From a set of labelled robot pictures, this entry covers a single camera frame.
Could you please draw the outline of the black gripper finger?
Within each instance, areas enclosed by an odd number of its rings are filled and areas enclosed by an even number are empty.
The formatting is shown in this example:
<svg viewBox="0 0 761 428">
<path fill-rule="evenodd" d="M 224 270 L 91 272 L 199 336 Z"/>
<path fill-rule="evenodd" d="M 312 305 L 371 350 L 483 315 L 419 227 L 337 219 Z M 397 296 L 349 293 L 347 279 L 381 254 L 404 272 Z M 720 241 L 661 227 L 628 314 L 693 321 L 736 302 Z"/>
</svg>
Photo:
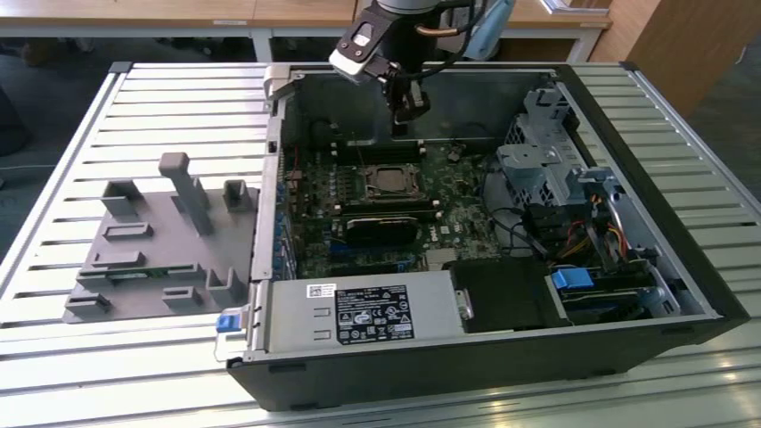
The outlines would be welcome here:
<svg viewBox="0 0 761 428">
<path fill-rule="evenodd" d="M 429 111 L 428 94 L 417 80 L 393 80 L 389 85 L 389 109 L 392 136 L 404 136 L 409 123 Z"/>
</svg>

